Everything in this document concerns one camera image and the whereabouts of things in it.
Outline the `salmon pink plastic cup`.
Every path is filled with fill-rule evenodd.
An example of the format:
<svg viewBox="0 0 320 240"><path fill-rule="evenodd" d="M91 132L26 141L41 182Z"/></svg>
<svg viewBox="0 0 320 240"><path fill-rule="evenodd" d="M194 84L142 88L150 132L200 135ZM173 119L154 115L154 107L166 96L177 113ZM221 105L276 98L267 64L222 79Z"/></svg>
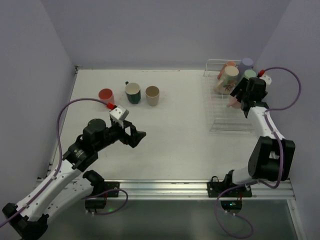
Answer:
<svg viewBox="0 0 320 240"><path fill-rule="evenodd" d="M113 91L109 88L104 88L99 91L98 97L101 101L103 101L106 104L115 104L115 98Z"/></svg>

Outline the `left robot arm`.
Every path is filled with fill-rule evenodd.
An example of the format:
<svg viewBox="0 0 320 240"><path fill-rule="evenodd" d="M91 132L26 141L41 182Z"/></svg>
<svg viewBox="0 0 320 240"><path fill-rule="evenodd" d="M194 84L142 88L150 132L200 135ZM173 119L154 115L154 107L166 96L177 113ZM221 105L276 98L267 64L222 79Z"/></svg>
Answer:
<svg viewBox="0 0 320 240"><path fill-rule="evenodd" d="M88 170L98 159L99 151L117 141L135 148L146 135L129 121L124 121L123 126L112 121L107 127L102 119L90 120L50 175L23 200L3 207L7 222L23 240L38 240L49 222L77 200L112 191L101 175Z"/></svg>

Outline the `light pink mug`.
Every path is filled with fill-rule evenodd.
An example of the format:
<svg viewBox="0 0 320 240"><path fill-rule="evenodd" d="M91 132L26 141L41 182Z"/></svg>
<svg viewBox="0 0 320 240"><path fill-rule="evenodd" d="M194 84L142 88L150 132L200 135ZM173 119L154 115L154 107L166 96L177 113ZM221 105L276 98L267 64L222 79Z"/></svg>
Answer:
<svg viewBox="0 0 320 240"><path fill-rule="evenodd" d="M226 105L228 108L240 109L241 103L238 102L237 98L234 96L229 97L228 104Z"/></svg>

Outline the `beige plastic cup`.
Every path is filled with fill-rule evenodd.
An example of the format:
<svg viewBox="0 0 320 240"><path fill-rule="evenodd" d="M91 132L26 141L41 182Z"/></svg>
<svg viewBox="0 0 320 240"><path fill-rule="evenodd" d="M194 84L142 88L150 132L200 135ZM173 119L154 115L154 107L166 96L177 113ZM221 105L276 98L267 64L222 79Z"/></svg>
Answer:
<svg viewBox="0 0 320 240"><path fill-rule="evenodd" d="M160 98L160 90L156 86L149 86L145 90L146 100L149 106L155 107Z"/></svg>

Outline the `cream floral mug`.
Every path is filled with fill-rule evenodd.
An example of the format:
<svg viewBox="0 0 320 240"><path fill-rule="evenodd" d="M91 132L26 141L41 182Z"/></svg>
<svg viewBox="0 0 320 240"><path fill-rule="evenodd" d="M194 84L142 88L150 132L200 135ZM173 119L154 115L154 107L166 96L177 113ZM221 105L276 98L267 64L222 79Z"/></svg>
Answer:
<svg viewBox="0 0 320 240"><path fill-rule="evenodd" d="M220 76L218 83L215 85L213 90L216 93L229 95L237 83L238 75L239 70L237 67L226 66Z"/></svg>

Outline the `dark green mug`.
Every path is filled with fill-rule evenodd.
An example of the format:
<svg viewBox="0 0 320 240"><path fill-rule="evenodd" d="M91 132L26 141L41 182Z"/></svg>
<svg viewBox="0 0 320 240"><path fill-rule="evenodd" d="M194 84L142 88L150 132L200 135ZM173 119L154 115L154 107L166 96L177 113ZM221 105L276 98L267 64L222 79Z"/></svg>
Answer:
<svg viewBox="0 0 320 240"><path fill-rule="evenodd" d="M128 101L136 105L141 100L141 88L140 86L135 82L125 82L125 94L127 96Z"/></svg>

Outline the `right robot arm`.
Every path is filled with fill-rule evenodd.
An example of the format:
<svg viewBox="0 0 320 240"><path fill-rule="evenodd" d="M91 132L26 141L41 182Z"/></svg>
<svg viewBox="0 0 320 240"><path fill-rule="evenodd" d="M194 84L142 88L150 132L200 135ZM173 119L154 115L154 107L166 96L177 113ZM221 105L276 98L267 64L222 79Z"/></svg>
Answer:
<svg viewBox="0 0 320 240"><path fill-rule="evenodd" d="M276 189L289 176L296 145L286 139L272 121L271 109L263 101L267 95L266 86L260 78L243 78L231 93L253 126L257 143L247 166L230 170L225 175L223 184L226 188L262 183Z"/></svg>

